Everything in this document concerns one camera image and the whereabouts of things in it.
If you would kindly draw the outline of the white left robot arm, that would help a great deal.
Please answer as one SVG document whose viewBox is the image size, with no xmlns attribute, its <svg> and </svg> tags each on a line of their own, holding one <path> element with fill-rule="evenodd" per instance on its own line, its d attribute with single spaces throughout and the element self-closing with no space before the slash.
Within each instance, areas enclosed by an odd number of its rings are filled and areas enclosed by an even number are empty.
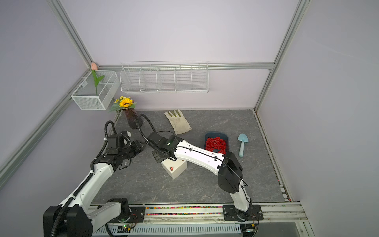
<svg viewBox="0 0 379 237">
<path fill-rule="evenodd" d="M 124 134 L 107 138 L 100 154 L 90 165 L 90 172 L 79 186 L 59 205 L 50 206 L 43 214 L 45 237 L 90 237 L 111 220 L 138 222 L 127 199 L 113 198 L 94 212 L 89 212 L 92 201 L 105 182 L 118 169 L 127 168 L 126 161 L 139 155 L 146 143 Z"/>
</svg>

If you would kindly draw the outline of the white metal box with screws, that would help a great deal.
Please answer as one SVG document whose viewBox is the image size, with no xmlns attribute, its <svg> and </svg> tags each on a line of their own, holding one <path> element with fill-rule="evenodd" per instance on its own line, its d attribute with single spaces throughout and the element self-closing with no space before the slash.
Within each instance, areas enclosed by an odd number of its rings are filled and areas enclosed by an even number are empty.
<svg viewBox="0 0 379 237">
<path fill-rule="evenodd" d="M 172 161 L 170 159 L 166 159 L 161 162 L 161 165 L 173 180 L 175 180 L 187 169 L 187 162 L 185 160 Z"/>
</svg>

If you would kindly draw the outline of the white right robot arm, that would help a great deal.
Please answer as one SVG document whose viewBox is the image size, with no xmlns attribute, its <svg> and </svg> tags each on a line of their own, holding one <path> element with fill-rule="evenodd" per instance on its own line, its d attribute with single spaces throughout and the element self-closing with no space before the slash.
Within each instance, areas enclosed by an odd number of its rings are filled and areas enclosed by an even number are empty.
<svg viewBox="0 0 379 237">
<path fill-rule="evenodd" d="M 225 216 L 238 222 L 261 220 L 260 211 L 253 206 L 251 198 L 247 194 L 246 187 L 248 185 L 243 180 L 243 168 L 233 153 L 210 152 L 175 135 L 165 138 L 157 132 L 152 132 L 149 137 L 143 136 L 143 138 L 154 149 L 153 155 L 159 162 L 166 159 L 184 160 L 214 173 L 217 176 L 219 187 L 229 193 L 234 202 L 232 213 L 226 210 Z"/>
</svg>

